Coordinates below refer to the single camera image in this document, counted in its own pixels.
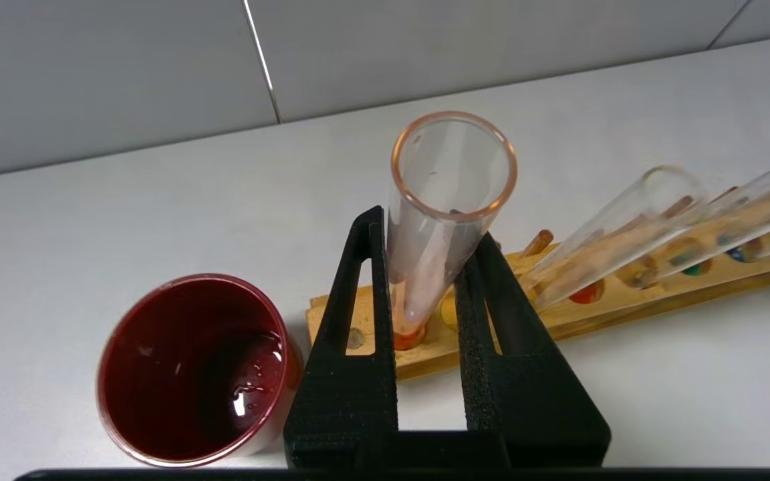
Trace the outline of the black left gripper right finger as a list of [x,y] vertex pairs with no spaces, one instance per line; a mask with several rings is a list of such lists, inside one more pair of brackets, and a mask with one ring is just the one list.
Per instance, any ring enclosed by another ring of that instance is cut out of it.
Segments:
[[610,426],[491,234],[455,289],[467,428],[494,435],[514,468],[599,468]]

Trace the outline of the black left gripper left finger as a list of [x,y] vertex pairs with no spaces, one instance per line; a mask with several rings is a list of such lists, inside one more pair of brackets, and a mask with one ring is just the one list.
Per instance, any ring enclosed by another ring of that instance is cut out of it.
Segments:
[[[329,299],[283,430],[290,468],[354,468],[358,448],[398,429],[384,210],[351,225]],[[363,262],[372,263],[374,352],[348,355]]]

